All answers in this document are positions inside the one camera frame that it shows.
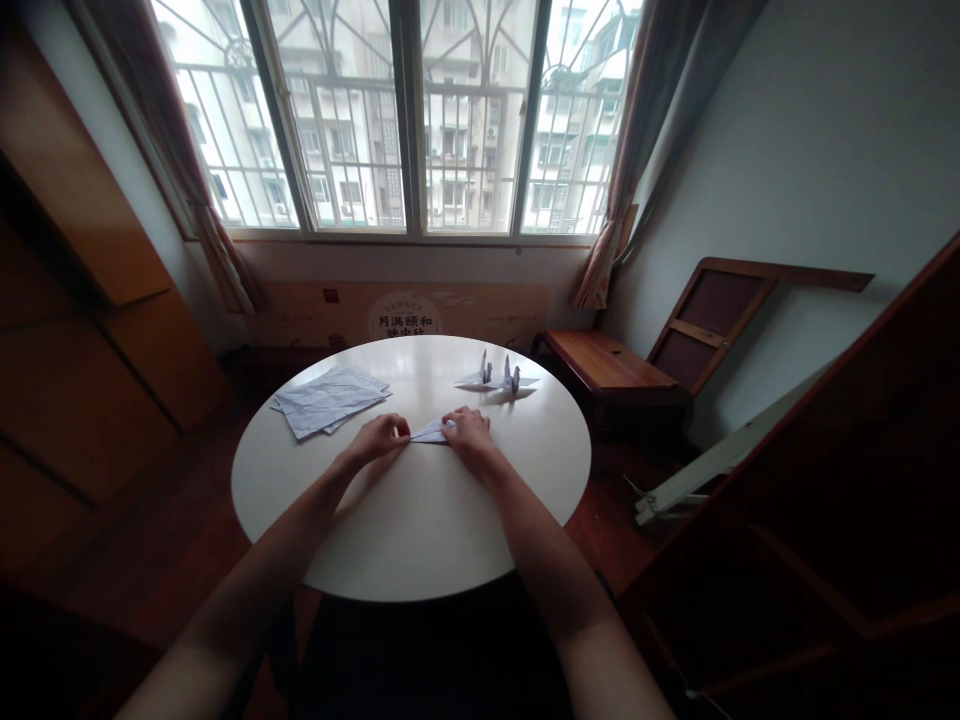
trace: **window sill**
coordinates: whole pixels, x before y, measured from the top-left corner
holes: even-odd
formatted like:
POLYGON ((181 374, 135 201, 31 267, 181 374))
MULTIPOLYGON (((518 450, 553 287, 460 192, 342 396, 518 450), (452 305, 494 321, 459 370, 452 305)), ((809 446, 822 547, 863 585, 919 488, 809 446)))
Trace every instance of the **window sill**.
POLYGON ((595 235, 526 234, 519 237, 507 233, 450 232, 406 233, 388 228, 330 228, 320 232, 304 232, 298 228, 228 227, 227 234, 237 243, 303 243, 308 245, 393 245, 400 247, 462 248, 564 248, 589 249, 595 235))

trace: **white paper crane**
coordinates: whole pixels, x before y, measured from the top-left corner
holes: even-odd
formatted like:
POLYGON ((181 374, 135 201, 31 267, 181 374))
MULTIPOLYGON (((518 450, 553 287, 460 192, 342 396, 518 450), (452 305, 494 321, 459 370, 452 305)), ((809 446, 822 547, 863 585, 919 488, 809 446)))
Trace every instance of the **white paper crane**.
POLYGON ((487 351, 484 350, 483 358, 480 360, 480 372, 467 375, 465 378, 460 378, 454 385, 481 385, 488 388, 507 388, 516 395, 521 387, 533 385, 538 379, 539 378, 520 377, 519 365, 515 366, 513 373, 511 373, 509 355, 507 355, 503 363, 503 375, 494 375, 493 363, 487 362, 487 351))

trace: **white wall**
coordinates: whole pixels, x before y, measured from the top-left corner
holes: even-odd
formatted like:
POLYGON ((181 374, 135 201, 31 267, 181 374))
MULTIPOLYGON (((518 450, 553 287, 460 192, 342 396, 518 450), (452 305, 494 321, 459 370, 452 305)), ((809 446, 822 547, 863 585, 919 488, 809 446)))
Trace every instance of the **white wall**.
POLYGON ((778 289, 697 399, 707 447, 846 349, 960 228, 960 3, 770 0, 614 290, 646 355, 708 255, 876 273, 778 289))
MULTIPOLYGON (((567 302, 589 250, 583 248, 348 247, 306 243, 237 243, 263 281, 516 283, 549 285, 547 326, 585 328, 592 310, 567 302)), ((194 257, 202 258, 196 243, 194 257)))
POLYGON ((24 21, 213 352, 220 355, 243 344, 245 326, 223 310, 212 278, 203 277, 187 252, 140 149, 64 5, 59 0, 37 0, 24 21))

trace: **wooden cabinet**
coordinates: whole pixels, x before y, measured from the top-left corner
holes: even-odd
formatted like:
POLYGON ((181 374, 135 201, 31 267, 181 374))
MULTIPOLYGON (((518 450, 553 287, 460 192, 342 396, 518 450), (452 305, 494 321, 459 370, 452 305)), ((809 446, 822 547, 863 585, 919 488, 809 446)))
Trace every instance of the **wooden cabinet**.
POLYGON ((0 570, 13 575, 89 508, 0 443, 0 570))
POLYGON ((178 437, 84 317, 0 337, 0 435, 96 503, 178 437))
POLYGON ((19 28, 0 50, 0 150, 103 297, 124 305, 172 287, 53 71, 19 28))
POLYGON ((0 331, 77 311, 40 258, 0 216, 0 331))
POLYGON ((98 313, 97 322, 181 430, 223 399, 226 377, 176 290, 98 313))

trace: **white paper sheet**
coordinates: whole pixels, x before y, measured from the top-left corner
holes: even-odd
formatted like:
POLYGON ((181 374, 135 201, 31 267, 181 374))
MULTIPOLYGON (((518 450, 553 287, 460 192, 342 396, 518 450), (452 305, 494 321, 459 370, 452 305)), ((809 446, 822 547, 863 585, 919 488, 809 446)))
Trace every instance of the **white paper sheet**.
MULTIPOLYGON (((438 418, 429 425, 424 425, 415 433, 411 433, 410 442, 445 443, 447 439, 443 437, 443 433, 440 432, 440 428, 442 427, 443 423, 440 422, 438 418)), ((457 424, 453 420, 449 420, 447 421, 447 427, 456 429, 457 424)))
POLYGON ((328 435, 351 416, 391 395, 388 383, 359 365, 333 368, 318 378, 277 393, 272 406, 286 417, 297 440, 319 431, 328 435))

